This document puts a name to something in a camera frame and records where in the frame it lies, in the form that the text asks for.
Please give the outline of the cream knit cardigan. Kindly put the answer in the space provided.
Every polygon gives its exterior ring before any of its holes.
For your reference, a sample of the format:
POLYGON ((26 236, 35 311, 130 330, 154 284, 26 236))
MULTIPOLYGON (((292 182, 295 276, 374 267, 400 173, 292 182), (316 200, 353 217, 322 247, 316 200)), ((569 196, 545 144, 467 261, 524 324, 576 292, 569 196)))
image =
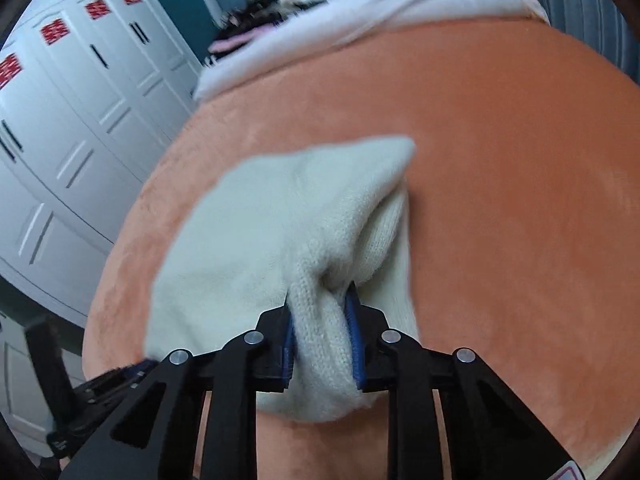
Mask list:
POLYGON ((194 207, 151 288, 143 350, 152 359, 222 348, 288 306, 292 384, 261 411, 330 422, 370 408, 352 376, 345 295, 419 333, 410 292, 408 136, 375 136, 243 160, 194 207))

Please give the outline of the dark clothes pile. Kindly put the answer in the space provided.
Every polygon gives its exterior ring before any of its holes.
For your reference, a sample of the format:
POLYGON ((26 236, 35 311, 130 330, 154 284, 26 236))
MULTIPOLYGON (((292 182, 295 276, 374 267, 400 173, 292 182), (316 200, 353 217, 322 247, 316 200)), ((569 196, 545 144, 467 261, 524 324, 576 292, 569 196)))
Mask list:
POLYGON ((272 32, 289 18, 326 3, 326 0, 245 0, 239 8, 224 11, 218 0, 203 1, 218 29, 204 58, 207 67, 272 32))

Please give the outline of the orange plush bed blanket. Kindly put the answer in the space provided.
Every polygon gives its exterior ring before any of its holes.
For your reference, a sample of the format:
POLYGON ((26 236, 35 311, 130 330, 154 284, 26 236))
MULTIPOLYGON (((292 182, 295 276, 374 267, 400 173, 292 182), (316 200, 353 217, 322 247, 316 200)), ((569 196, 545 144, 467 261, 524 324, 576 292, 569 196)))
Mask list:
POLYGON ((142 357, 180 222, 240 160, 403 133, 421 338, 477 351, 597 478, 639 417, 639 89, 531 20, 380 32, 202 104, 126 219, 87 377, 142 357))

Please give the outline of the white pink duvet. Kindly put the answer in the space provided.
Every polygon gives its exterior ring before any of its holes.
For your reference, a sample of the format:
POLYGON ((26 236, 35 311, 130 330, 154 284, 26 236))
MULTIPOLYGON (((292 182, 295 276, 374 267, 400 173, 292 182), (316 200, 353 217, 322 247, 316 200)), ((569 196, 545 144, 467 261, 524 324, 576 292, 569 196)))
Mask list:
POLYGON ((547 24, 538 0, 321 0, 272 32, 201 71, 194 100, 204 103, 303 58, 406 26, 471 18, 532 18, 547 24))

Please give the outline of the grey-blue curtain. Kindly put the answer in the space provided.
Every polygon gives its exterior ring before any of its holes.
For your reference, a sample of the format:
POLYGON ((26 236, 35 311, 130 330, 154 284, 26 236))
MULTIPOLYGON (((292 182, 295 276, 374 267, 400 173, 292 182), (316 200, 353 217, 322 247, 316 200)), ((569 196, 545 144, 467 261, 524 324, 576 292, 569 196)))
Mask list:
POLYGON ((613 0, 538 0, 551 25, 639 80, 639 40, 613 0))

